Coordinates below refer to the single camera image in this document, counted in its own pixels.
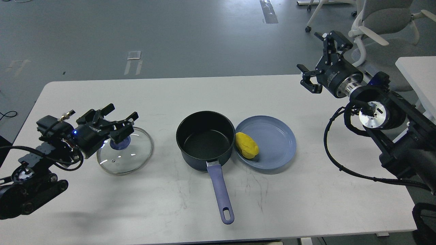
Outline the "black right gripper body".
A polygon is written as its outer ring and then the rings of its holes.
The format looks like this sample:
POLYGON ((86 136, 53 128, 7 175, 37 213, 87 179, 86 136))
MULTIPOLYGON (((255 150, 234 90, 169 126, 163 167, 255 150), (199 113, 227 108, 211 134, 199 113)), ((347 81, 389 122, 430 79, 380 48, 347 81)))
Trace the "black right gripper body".
POLYGON ((338 60, 332 65, 324 65, 320 68, 320 83, 335 98, 346 97, 345 87, 349 83, 363 81, 363 73, 346 60, 338 60))

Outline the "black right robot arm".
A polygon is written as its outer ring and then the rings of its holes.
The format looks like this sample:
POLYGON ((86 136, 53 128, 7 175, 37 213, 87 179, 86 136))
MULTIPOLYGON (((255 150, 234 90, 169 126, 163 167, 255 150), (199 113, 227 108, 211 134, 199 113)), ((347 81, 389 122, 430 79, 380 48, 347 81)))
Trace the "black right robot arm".
POLYGON ((375 182, 422 188, 435 195, 435 123, 389 88, 390 79, 378 72, 363 84, 364 75, 344 59, 353 44, 342 33, 330 31, 315 36, 323 42, 323 55, 313 71, 304 65, 300 81, 308 91, 319 94, 326 88, 335 98, 349 98, 329 119, 323 136, 330 161, 347 174, 375 182), (383 168, 395 179, 369 177, 347 169, 329 152, 328 132, 338 116, 356 135, 371 138, 381 154, 383 168))

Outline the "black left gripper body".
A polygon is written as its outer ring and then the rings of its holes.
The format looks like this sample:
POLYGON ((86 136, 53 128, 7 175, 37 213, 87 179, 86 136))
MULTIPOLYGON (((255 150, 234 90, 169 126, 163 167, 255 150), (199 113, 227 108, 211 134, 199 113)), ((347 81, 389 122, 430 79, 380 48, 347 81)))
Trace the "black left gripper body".
POLYGON ((84 158, 88 159, 98 149, 100 149, 106 139, 109 130, 96 129, 88 125, 79 125, 73 129, 73 143, 83 153, 84 158))

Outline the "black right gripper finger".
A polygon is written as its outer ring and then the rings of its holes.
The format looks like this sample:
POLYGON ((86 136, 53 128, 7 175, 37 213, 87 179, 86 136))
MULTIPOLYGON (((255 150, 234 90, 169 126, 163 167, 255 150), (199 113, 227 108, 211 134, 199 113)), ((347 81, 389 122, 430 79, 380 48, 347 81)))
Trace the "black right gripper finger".
POLYGON ((305 65, 297 64, 296 66, 302 72, 302 79, 300 81, 300 84, 303 85, 311 93, 320 94, 322 92, 322 85, 319 83, 312 83, 311 78, 324 74, 324 70, 316 68, 314 71, 309 71, 309 69, 305 65))
POLYGON ((323 55, 315 68, 327 68, 335 65, 344 57, 344 53, 353 48, 353 43, 341 32, 315 32, 314 36, 323 42, 323 55))

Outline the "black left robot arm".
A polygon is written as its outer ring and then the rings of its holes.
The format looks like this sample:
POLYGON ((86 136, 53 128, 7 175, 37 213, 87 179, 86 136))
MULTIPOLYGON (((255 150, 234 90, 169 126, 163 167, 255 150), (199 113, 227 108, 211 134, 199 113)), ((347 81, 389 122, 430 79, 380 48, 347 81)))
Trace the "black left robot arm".
POLYGON ((40 146, 2 146, 1 149, 19 149, 27 154, 18 159, 20 165, 10 176, 1 178, 0 218, 30 215, 67 190, 68 181, 51 172, 51 166, 75 171, 108 139, 126 146, 139 116, 133 112, 123 120, 106 120, 105 116, 114 109, 111 103, 100 110, 89 110, 76 120, 76 128, 67 122, 74 110, 60 118, 45 116, 37 121, 40 146))

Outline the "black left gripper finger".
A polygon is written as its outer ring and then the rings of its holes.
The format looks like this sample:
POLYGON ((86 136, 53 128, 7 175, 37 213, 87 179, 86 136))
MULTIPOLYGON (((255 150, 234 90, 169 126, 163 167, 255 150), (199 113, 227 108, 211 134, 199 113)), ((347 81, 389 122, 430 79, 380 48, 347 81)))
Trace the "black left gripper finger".
POLYGON ((124 120, 106 121, 102 124, 102 135, 106 138, 110 138, 116 144, 121 143, 134 132, 134 121, 138 118, 138 113, 133 112, 124 120))
POLYGON ((100 110, 89 110, 83 116, 79 117, 75 122, 78 125, 85 125, 95 129, 101 129, 102 127, 108 127, 111 125, 111 121, 107 121, 104 117, 115 110, 114 104, 108 104, 100 110))

